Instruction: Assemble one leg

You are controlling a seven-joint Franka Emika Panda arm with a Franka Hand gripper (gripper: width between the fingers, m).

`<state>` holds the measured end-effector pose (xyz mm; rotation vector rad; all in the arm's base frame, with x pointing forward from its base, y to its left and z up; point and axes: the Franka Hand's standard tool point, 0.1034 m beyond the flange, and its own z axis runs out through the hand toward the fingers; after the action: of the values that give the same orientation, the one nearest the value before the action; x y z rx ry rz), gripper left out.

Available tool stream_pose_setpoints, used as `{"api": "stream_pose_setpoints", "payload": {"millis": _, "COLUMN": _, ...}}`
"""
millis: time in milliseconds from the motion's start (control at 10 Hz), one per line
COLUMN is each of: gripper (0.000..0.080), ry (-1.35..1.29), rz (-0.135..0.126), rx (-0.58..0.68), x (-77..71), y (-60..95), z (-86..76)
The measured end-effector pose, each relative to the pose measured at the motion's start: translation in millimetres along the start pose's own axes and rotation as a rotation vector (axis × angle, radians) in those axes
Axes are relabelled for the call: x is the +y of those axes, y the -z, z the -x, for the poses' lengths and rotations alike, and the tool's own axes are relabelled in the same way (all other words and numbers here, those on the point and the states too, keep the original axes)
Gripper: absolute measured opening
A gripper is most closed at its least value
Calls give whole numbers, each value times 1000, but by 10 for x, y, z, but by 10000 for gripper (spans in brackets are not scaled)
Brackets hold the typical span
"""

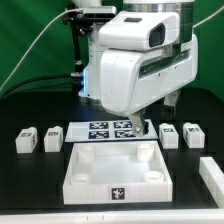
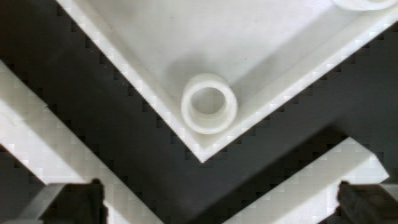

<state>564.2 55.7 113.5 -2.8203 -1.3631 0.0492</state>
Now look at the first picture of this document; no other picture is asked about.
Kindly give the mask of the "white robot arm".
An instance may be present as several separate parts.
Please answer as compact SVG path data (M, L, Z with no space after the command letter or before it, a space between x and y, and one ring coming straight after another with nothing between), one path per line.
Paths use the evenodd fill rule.
M142 110L196 77L195 0L123 0L122 11L102 0L71 1L89 39L80 95L129 118L133 134L145 135Z

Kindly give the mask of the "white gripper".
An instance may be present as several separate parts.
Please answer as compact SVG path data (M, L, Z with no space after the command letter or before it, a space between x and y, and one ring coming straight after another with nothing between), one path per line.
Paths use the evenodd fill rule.
M106 48L100 62L102 106L116 115L130 115L137 137L148 133L148 123L137 111L165 96L161 116L174 117L180 96L177 89L196 77L195 36L176 53L165 51L179 34L180 17L175 12L122 11L100 29L99 42Z

